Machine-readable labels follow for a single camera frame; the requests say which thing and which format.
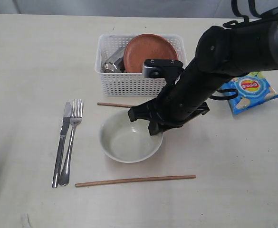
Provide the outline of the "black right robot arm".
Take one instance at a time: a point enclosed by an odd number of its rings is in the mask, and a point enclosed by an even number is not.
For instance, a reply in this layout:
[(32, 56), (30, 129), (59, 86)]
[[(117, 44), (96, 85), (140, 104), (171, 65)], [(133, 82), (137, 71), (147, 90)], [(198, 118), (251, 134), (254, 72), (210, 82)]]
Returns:
[(278, 7), (255, 21), (230, 21), (212, 26), (199, 39), (187, 67), (177, 60), (147, 59), (149, 78), (164, 78), (158, 96), (128, 111), (129, 120), (149, 122), (150, 135), (180, 128), (209, 111), (207, 99), (235, 77), (250, 72), (278, 70)]

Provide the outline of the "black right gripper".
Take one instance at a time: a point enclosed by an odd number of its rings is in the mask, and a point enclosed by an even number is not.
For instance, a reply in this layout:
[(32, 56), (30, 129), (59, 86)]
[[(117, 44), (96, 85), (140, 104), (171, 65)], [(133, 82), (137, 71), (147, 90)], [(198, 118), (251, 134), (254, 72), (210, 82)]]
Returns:
[(130, 122), (148, 120), (151, 136), (182, 126), (200, 114), (209, 111), (205, 101), (224, 84), (224, 74), (203, 72), (194, 58), (155, 99), (128, 110)]

